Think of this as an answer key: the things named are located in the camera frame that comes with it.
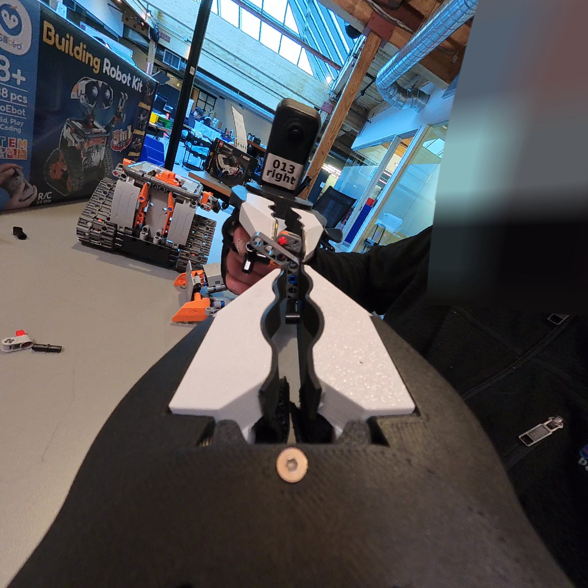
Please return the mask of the person's right hand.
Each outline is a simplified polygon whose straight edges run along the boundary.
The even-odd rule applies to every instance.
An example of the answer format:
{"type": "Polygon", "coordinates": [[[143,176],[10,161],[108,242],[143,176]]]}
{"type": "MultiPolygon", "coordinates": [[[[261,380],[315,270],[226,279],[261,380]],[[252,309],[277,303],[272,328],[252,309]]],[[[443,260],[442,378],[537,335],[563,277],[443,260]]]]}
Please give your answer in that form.
{"type": "Polygon", "coordinates": [[[271,273],[274,268],[256,262],[250,274],[244,273],[242,271],[242,265],[245,260],[246,244],[250,240],[250,235],[239,224],[234,228],[232,235],[233,246],[236,248],[236,251],[230,247],[226,254],[226,276],[224,283],[232,293],[241,295],[263,277],[271,273]]]}

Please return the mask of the tracked toy robot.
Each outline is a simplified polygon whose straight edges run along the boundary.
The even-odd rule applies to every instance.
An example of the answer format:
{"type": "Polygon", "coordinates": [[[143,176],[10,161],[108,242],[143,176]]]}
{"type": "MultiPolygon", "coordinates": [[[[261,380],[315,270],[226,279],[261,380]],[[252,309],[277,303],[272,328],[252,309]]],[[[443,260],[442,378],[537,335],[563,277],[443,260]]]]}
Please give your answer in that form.
{"type": "Polygon", "coordinates": [[[219,200],[196,180],[147,161],[125,159],[101,180],[77,222],[87,246],[120,251],[184,272],[187,262],[208,262],[216,222],[198,209],[218,212],[219,200]]]}

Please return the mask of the wooden workbench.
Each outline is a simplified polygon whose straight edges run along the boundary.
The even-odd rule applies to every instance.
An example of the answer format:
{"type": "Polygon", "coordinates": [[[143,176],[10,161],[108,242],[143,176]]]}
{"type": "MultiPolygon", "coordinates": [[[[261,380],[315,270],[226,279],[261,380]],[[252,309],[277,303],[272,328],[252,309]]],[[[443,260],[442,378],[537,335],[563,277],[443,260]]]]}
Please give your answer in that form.
{"type": "Polygon", "coordinates": [[[217,198],[228,201],[232,188],[214,178],[206,171],[189,171],[188,177],[200,182],[205,190],[213,192],[217,198]]]}

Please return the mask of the grey connector with red pin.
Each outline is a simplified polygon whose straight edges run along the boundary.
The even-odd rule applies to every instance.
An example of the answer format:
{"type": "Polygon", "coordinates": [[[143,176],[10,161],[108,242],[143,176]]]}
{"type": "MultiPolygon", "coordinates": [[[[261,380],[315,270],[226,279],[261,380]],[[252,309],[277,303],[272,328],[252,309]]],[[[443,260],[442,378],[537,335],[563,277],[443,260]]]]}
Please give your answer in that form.
{"type": "Polygon", "coordinates": [[[35,342],[22,329],[16,330],[15,334],[4,338],[1,341],[1,351],[4,353],[14,352],[17,350],[29,349],[35,342]]]}

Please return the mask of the person's right forearm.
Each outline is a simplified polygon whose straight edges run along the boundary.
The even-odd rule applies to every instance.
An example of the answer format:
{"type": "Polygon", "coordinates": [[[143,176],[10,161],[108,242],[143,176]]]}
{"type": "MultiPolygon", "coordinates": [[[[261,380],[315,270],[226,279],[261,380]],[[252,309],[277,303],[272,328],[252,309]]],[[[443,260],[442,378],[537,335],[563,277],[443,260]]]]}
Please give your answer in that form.
{"type": "Polygon", "coordinates": [[[368,312],[400,316],[424,302],[432,227],[365,254],[315,253],[307,268],[342,290],[368,312]]]}

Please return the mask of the dark grey angled toy beam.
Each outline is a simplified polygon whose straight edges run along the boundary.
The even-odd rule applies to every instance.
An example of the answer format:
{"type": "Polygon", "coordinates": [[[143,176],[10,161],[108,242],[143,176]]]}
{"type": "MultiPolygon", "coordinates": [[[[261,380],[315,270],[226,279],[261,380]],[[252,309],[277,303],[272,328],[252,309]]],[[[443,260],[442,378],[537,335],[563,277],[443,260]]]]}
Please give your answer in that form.
{"type": "Polygon", "coordinates": [[[299,278],[302,251],[299,255],[279,246],[262,233],[255,233],[246,244],[245,260],[242,271],[250,274],[256,262],[273,263],[283,270],[286,288],[285,323],[298,324],[300,321],[299,278]]]}

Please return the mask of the small blue bin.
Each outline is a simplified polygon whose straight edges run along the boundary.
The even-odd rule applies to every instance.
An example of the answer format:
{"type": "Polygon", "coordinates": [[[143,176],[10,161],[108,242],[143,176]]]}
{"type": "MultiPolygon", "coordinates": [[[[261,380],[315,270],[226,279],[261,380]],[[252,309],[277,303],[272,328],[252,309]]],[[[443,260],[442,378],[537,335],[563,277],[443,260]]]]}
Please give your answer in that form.
{"type": "Polygon", "coordinates": [[[146,161],[156,166],[165,166],[165,144],[152,135],[146,135],[138,161],[146,161]]]}

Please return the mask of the black toy car box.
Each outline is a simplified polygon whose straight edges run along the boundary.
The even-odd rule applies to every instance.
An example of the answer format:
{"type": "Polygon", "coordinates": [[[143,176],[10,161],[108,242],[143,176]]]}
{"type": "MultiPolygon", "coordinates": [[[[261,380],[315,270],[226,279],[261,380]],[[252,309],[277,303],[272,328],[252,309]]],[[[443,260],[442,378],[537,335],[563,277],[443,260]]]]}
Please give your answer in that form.
{"type": "Polygon", "coordinates": [[[206,158],[205,171],[218,181],[233,187],[250,181],[257,164],[257,158],[216,138],[206,158]]]}

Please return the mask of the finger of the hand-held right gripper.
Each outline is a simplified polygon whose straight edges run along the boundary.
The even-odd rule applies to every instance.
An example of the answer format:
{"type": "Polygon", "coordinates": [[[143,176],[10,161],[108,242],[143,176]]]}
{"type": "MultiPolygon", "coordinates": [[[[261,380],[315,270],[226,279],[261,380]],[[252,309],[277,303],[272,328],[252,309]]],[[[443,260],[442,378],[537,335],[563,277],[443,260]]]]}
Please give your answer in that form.
{"type": "Polygon", "coordinates": [[[277,221],[273,217],[272,201],[245,201],[240,206],[240,224],[250,236],[262,233],[275,240],[277,221]]]}
{"type": "Polygon", "coordinates": [[[325,227],[325,218],[300,217],[300,222],[303,229],[303,245],[305,252],[303,263],[306,263],[312,258],[320,238],[322,237],[325,227]]]}

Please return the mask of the blue robot kit box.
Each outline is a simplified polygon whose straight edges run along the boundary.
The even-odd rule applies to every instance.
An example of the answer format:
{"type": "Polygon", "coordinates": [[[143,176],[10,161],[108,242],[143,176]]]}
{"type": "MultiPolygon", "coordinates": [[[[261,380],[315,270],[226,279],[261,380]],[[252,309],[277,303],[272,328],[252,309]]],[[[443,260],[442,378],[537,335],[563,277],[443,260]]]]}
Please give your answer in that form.
{"type": "Polygon", "coordinates": [[[41,1],[1,1],[1,211],[90,197],[137,161],[157,83],[41,1]]]}

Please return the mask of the silver ventilation duct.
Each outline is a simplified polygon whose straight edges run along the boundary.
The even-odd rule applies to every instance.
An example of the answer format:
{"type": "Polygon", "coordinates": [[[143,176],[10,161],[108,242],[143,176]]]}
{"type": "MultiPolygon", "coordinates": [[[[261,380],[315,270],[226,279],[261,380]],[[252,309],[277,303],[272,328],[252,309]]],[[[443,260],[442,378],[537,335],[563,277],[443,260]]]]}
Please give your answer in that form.
{"type": "Polygon", "coordinates": [[[445,1],[424,23],[400,51],[379,70],[376,77],[378,92],[391,106],[398,109],[423,109],[430,96],[413,88],[406,89],[398,79],[419,63],[474,16],[478,1],[445,1]]]}

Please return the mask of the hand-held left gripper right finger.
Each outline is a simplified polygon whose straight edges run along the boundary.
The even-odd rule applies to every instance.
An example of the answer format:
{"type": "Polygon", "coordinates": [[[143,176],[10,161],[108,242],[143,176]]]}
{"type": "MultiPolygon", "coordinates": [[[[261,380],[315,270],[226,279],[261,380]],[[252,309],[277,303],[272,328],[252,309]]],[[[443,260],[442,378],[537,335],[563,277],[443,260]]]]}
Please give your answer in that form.
{"type": "Polygon", "coordinates": [[[349,421],[410,415],[411,398],[373,317],[310,267],[302,274],[302,410],[340,436],[349,421]]]}

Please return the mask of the wooden post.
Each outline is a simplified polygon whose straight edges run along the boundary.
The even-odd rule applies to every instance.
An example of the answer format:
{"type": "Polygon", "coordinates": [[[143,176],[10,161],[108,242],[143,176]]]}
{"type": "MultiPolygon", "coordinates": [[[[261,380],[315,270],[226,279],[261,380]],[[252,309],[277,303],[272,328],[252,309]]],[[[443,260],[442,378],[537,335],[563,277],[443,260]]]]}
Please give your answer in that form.
{"type": "Polygon", "coordinates": [[[311,182],[309,187],[305,187],[299,194],[301,199],[307,198],[309,191],[316,182],[318,173],[325,163],[325,159],[333,146],[373,58],[382,42],[388,41],[393,29],[394,24],[391,21],[382,18],[381,14],[378,14],[377,11],[372,11],[364,31],[366,40],[313,155],[312,162],[307,170],[307,176],[311,178],[311,182]]]}

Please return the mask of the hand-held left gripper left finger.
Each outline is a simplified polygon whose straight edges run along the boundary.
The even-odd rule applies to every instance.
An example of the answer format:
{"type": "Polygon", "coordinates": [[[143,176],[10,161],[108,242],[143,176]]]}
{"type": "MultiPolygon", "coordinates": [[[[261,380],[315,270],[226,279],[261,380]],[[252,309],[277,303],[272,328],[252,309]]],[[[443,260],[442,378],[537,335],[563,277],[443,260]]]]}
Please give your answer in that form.
{"type": "Polygon", "coordinates": [[[271,271],[215,315],[170,401],[172,413],[232,420],[254,442],[260,390],[277,376],[272,338],[281,324],[280,272],[271,271]]]}

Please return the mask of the black pole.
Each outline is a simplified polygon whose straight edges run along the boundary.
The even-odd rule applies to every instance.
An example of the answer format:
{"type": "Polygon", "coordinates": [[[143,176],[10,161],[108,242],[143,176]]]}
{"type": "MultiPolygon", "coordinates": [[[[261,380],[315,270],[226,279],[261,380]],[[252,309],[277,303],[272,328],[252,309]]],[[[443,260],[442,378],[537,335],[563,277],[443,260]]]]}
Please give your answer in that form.
{"type": "Polygon", "coordinates": [[[185,75],[183,77],[182,86],[178,105],[176,108],[171,136],[169,138],[168,150],[165,158],[165,168],[169,171],[173,170],[175,158],[184,127],[184,121],[187,113],[188,101],[194,86],[194,77],[196,68],[199,62],[199,57],[202,50],[203,39],[208,25],[210,9],[212,1],[201,1],[199,11],[195,23],[194,34],[190,44],[189,55],[187,58],[187,66],[185,75]]]}

